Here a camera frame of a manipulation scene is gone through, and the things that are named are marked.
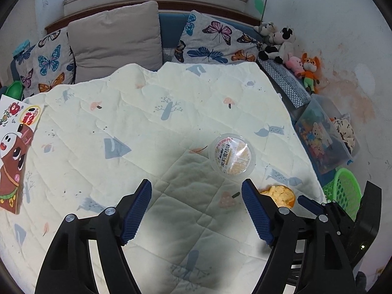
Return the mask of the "patterned folded cloth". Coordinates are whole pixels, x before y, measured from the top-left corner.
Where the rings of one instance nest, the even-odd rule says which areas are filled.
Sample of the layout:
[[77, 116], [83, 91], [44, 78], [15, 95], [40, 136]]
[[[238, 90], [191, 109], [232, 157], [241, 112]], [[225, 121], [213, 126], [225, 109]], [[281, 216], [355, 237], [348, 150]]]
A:
[[305, 91], [301, 81], [297, 79], [284, 65], [278, 64], [273, 60], [259, 60], [261, 67], [266, 74], [275, 81], [280, 89], [285, 93], [295, 108], [307, 105], [311, 97]]

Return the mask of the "cartoon bear paper bag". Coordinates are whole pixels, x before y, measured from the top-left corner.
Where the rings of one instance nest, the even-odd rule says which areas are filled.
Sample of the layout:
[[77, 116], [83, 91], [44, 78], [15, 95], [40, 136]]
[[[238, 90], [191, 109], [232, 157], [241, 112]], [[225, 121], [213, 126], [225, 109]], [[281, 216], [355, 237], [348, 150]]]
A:
[[16, 214], [27, 151], [44, 106], [1, 96], [1, 208]]

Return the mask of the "beige cushion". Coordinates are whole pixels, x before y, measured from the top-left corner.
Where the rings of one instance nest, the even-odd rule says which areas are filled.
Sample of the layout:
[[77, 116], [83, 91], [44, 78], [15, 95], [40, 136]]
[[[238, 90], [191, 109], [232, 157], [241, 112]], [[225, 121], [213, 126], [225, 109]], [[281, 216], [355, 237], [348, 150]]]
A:
[[103, 11], [68, 24], [75, 82], [111, 75], [127, 64], [156, 71], [163, 65], [158, 3]]

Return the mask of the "pink pig plush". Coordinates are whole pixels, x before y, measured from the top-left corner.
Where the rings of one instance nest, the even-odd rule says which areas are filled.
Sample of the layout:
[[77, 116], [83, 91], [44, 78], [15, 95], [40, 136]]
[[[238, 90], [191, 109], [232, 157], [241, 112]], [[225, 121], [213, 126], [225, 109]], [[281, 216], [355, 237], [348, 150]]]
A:
[[288, 70], [291, 70], [297, 78], [301, 77], [304, 72], [303, 63], [301, 59], [296, 56], [290, 56], [286, 61], [285, 66]]

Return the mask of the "butterfly pillow left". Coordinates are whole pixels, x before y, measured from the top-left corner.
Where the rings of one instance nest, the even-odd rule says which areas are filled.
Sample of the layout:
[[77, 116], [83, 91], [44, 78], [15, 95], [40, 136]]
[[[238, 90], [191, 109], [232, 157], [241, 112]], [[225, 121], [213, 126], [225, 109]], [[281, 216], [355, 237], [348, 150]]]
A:
[[76, 61], [66, 27], [54, 31], [16, 59], [23, 97], [48, 92], [61, 84], [73, 84]]

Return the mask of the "green plastic basket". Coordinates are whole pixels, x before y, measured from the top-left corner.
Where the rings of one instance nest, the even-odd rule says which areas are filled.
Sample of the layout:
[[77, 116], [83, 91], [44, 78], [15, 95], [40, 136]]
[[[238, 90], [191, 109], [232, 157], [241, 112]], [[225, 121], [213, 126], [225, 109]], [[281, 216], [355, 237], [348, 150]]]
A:
[[336, 201], [355, 221], [362, 194], [359, 183], [350, 170], [338, 169], [333, 179], [324, 185], [322, 190], [328, 202]]

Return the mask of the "butterfly pillow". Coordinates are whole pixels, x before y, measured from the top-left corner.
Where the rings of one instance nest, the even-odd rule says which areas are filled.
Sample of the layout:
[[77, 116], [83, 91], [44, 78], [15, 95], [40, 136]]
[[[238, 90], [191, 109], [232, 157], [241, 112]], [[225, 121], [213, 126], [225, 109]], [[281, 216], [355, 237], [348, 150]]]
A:
[[173, 51], [183, 64], [239, 64], [254, 62], [261, 42], [249, 34], [208, 15], [192, 11]]
[[66, 27], [54, 31], [16, 59], [23, 97], [48, 92], [61, 84], [73, 84], [76, 61]]

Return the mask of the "grey plush toy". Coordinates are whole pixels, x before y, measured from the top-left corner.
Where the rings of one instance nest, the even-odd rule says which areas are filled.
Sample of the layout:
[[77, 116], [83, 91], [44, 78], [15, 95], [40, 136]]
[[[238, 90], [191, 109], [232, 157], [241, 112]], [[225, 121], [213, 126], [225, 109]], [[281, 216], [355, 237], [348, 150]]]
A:
[[259, 26], [254, 26], [253, 29], [263, 40], [269, 40], [269, 38], [278, 31], [278, 27], [273, 22], [261, 23]]

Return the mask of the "cow plush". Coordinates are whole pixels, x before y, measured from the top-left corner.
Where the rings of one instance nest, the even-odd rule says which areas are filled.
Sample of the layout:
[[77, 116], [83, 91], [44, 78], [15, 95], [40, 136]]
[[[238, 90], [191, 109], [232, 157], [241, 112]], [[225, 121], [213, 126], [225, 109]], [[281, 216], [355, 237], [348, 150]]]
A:
[[294, 30], [283, 27], [269, 36], [269, 41], [262, 46], [258, 58], [262, 61], [273, 60], [278, 64], [285, 64], [294, 54], [295, 40]]

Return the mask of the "blue sofa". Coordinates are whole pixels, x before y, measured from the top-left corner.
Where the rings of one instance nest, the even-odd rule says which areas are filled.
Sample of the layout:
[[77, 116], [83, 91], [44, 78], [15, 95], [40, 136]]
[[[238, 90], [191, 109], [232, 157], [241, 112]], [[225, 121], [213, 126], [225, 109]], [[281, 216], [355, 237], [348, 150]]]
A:
[[[166, 63], [166, 62], [174, 62], [174, 61], [172, 61], [172, 59], [173, 59], [173, 51], [174, 51], [175, 47], [177, 46], [177, 43], [179, 42], [179, 39], [181, 37], [181, 34], [183, 32], [183, 29], [185, 27], [185, 24], [187, 22], [187, 18], [189, 16], [189, 14], [190, 13], [188, 13], [188, 14], [166, 13], [165, 14], [165, 13], [160, 13], [159, 12], [159, 22], [160, 22], [160, 29], [161, 29], [161, 45], [162, 45], [163, 64]], [[242, 28], [242, 29], [239, 29], [239, 30], [243, 31], [244, 33], [249, 34], [251, 37], [253, 37], [256, 40], [258, 40], [259, 42], [261, 42], [261, 47], [264, 45], [264, 43], [268, 42], [268, 40], [263, 40], [262, 37], [253, 28], [245, 27], [245, 28]], [[16, 70], [16, 59], [18, 57], [16, 57], [13, 60], [12, 64], [11, 64], [11, 72], [13, 74], [13, 78], [15, 80], [20, 81], [19, 75], [18, 75], [17, 70]], [[74, 76], [75, 76], [75, 79], [76, 79], [76, 67], [75, 67], [75, 70], [74, 70]]]

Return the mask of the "orange fox plush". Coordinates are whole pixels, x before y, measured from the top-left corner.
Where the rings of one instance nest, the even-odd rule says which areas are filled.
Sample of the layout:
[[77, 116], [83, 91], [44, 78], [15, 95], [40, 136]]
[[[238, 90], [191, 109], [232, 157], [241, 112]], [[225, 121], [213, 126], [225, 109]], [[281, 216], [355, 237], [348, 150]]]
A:
[[316, 72], [320, 68], [320, 60], [317, 56], [309, 57], [305, 52], [302, 54], [301, 63], [303, 71], [296, 73], [295, 76], [302, 79], [304, 88], [310, 95], [315, 94], [316, 84], [319, 84]]

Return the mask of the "butterfly pillow right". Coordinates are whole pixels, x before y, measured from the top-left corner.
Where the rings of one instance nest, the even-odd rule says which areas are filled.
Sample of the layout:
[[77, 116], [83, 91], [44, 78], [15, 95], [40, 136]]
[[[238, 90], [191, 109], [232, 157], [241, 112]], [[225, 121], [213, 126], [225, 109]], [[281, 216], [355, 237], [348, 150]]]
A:
[[239, 64], [254, 62], [261, 42], [249, 34], [208, 15], [192, 11], [173, 51], [183, 64]]

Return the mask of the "clear storage bin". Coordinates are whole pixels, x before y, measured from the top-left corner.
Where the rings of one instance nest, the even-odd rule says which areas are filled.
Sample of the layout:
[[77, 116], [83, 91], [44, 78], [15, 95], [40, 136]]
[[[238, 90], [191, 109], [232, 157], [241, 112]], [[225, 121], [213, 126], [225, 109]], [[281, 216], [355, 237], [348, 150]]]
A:
[[295, 130], [321, 174], [353, 163], [359, 153], [350, 116], [342, 114], [325, 96], [311, 95]]

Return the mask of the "white quilted table cloth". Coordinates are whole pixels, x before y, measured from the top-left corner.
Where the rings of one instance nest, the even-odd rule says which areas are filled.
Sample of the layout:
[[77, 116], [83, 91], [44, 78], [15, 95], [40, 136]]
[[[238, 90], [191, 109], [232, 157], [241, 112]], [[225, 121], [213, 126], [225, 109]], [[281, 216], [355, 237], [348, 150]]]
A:
[[108, 77], [32, 96], [44, 106], [24, 166], [20, 211], [1, 212], [1, 259], [32, 293], [63, 218], [94, 216], [153, 186], [135, 238], [123, 249], [143, 293], [250, 293], [269, 256], [239, 194], [212, 168], [223, 134], [255, 152], [259, 189], [324, 195], [290, 115], [255, 63], [136, 64]]

